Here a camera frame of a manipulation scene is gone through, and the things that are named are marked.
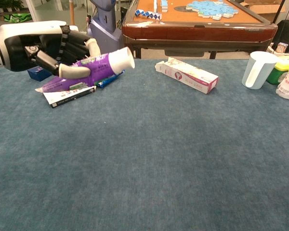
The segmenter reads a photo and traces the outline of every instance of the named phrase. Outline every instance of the table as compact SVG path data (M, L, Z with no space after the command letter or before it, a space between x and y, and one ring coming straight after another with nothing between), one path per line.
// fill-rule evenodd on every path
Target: table
M158 0L158 12L161 12ZM265 51L270 45L277 26L241 6L234 0L224 0L239 10L232 18L202 18L197 12L186 12L192 0L168 0L168 12L162 20L135 17L135 10L153 11L153 1L133 0L122 23L124 42L136 57L141 48L165 50L168 56L193 56L195 52L212 51Z
M208 95L159 61L54 109L0 69L0 231L289 231L289 101L247 60L187 60Z

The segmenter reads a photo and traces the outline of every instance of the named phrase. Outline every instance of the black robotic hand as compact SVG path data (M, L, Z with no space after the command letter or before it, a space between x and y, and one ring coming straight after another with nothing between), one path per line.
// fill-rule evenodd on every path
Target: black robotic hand
M39 65L62 78L82 78L90 74L90 69L69 65L100 54L95 39L62 21L0 27L0 65L11 71Z

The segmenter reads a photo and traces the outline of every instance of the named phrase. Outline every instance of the blue box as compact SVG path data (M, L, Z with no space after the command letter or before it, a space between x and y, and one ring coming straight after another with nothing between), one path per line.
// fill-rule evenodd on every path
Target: blue box
M39 81L39 82L41 82L42 80L52 75L51 72L43 69L40 66L36 66L36 67L29 69L28 73L32 79Z

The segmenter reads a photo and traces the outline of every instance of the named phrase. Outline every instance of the cardboard box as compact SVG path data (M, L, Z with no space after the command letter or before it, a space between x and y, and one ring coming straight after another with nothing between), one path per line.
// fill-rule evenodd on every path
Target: cardboard box
M240 4L272 22L275 18L280 3L281 0L244 0L244 2ZM280 12L282 13L285 11L285 6L283 6Z
M218 76L174 58L157 63L155 69L205 94L216 87L218 82Z
M39 82L41 82L42 80L52 75L49 71L43 69L40 66L36 66L36 67L29 69L28 73L32 79L39 81Z
M88 95L90 93L95 92L96 86L76 89L76 90L67 90L67 91L59 91L59 92L47 92L43 93L46 100L48 101L50 107L55 108L64 103L73 101L82 96Z

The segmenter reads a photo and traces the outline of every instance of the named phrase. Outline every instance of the blue and white toy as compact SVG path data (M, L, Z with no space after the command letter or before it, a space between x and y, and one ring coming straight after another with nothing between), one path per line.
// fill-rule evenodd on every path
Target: blue and white toy
M199 17L212 18L214 20L220 20L221 17L231 18L238 13L237 9L224 3L223 0L193 1L186 5L186 10L198 12Z
M156 20L161 20L162 19L162 14L161 13L154 13L152 11L144 11L141 9L138 9L135 11L135 16L139 17L139 16L145 16L147 18L152 18L152 19L156 19Z

